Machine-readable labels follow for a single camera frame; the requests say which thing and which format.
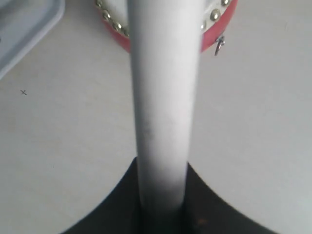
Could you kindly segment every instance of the black base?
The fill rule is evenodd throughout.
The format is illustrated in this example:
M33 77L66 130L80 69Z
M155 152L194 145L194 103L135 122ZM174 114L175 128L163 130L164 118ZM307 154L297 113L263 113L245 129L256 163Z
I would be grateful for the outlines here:
M111 194L63 234L140 234L141 220L135 158ZM219 198L190 165L183 220L185 234L274 234Z

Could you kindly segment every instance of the white pole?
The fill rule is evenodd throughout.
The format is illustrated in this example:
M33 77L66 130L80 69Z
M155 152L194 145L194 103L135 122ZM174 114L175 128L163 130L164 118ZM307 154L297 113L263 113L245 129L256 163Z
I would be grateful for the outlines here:
M138 179L149 233L178 220L184 199L203 13L204 0L128 0Z

